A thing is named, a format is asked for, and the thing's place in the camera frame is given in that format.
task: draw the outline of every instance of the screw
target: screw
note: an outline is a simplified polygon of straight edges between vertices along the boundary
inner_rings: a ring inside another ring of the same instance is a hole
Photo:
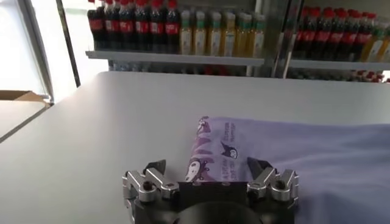
[[[145,191],[151,191],[153,189],[153,184],[150,181],[145,181],[142,184],[142,187],[144,188]]]

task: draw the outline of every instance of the cola bottle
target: cola bottle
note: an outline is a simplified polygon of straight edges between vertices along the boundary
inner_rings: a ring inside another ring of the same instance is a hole
[[[151,35],[152,35],[152,50],[154,52],[163,52],[165,48],[165,17],[162,9],[161,0],[152,1],[151,11]]]
[[[323,59],[334,60],[337,48],[344,33],[344,25],[347,12],[344,9],[337,9],[337,17],[332,22],[331,34],[324,48]]]
[[[138,38],[138,47],[141,51],[149,51],[151,44],[151,30],[149,27],[150,14],[147,11],[147,1],[137,0],[135,9],[135,27]]]
[[[176,0],[169,0],[165,31],[167,35],[168,52],[172,54],[179,53],[180,14],[176,7]]]
[[[100,50],[106,47],[106,33],[104,27],[104,12],[102,7],[95,7],[95,0],[88,0],[93,3],[90,10],[87,11],[88,22],[90,23],[90,29],[94,41],[94,49]]]
[[[104,9],[104,16],[109,46],[112,49],[120,49],[122,34],[119,26],[119,12],[117,12],[114,8],[113,0],[106,0],[106,3],[107,5]]]
[[[133,0],[121,0],[119,25],[122,33],[122,45],[123,48],[127,50],[134,50],[137,43],[134,10]]]
[[[335,13],[332,8],[325,9],[322,18],[318,21],[317,32],[311,45],[310,57],[318,60],[322,57],[322,51],[329,39],[332,30],[332,21]]]

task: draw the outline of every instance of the yellow drink bottle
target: yellow drink bottle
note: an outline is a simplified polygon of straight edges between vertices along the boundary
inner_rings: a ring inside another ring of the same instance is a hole
[[[190,27],[190,11],[182,12],[182,28],[180,29],[180,52],[192,54],[193,30]]]
[[[237,34],[237,56],[245,57],[247,52],[247,42],[249,40],[250,24],[252,22],[252,15],[245,14],[241,29]]]
[[[386,36],[383,39],[383,44],[379,49],[377,61],[385,61],[390,59],[390,26],[386,29]]]
[[[384,37],[385,25],[382,22],[379,22],[374,28],[372,38],[363,47],[360,60],[363,62],[375,62],[377,59],[378,51],[383,44]]]
[[[260,58],[264,42],[265,17],[263,15],[256,14],[253,26],[254,31],[251,33],[248,44],[248,56],[253,58]]]
[[[222,56],[232,57],[236,40],[235,30],[236,16],[230,12],[226,13],[226,28],[222,33]]]
[[[209,33],[207,52],[211,56],[219,56],[221,52],[221,14],[213,12],[213,22]]]
[[[205,50],[206,50],[205,13],[198,11],[196,12],[194,51],[196,55],[205,55]]]

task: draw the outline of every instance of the cartoon print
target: cartoon print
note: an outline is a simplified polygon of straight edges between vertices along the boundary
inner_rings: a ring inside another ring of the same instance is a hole
[[[208,167],[206,167],[208,163],[214,163],[214,160],[211,158],[190,159],[190,164],[188,165],[185,181],[215,181],[214,178],[208,175],[208,171],[210,170]]]
[[[224,148],[224,152],[222,152],[221,155],[226,156],[226,157],[231,157],[233,159],[237,159],[238,152],[237,152],[237,150],[234,147],[225,145],[223,142],[221,142],[221,144],[222,144],[222,146]]]
[[[209,126],[208,122],[205,121],[206,119],[208,119],[208,117],[202,117],[199,120],[199,125],[197,127],[197,134],[211,132],[211,129],[210,129],[210,126]]]
[[[208,150],[204,150],[204,149],[197,149],[193,152],[192,156],[194,155],[212,155],[213,153],[208,151]]]
[[[199,146],[201,146],[201,145],[203,145],[203,144],[206,144],[206,143],[209,143],[209,142],[211,142],[211,140],[208,139],[208,138],[197,137],[197,138],[195,139],[195,144],[194,144],[194,146],[193,146],[193,150],[194,150],[194,149],[197,149]]]

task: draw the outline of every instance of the red label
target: red label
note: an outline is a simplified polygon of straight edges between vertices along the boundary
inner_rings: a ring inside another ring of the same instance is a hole
[[[103,19],[90,19],[90,28],[91,30],[102,30]]]
[[[357,38],[356,38],[356,42],[360,43],[360,44],[365,44],[367,43],[367,41],[371,38],[371,34],[363,34],[363,33],[359,33]]]
[[[304,41],[313,41],[316,33],[314,31],[304,31],[302,38]]]
[[[161,34],[164,33],[164,24],[163,23],[151,23],[151,32],[153,34]]]
[[[138,33],[149,33],[149,23],[146,21],[137,21],[135,22],[136,31]]]
[[[302,31],[297,32],[297,38],[296,41],[300,41],[302,39]]]
[[[329,41],[332,43],[338,43],[341,41],[342,33],[333,33],[330,35]]]
[[[111,32],[117,32],[121,29],[119,28],[119,21],[118,20],[106,20],[105,21],[105,28],[107,31]]]
[[[344,33],[342,36],[341,42],[352,44],[355,42],[356,34],[355,33]]]
[[[133,21],[121,21],[120,25],[122,33],[131,33],[134,31]]]
[[[179,25],[177,23],[166,23],[165,30],[167,34],[178,34]]]
[[[330,36],[330,32],[319,31],[316,34],[316,41],[326,42]]]

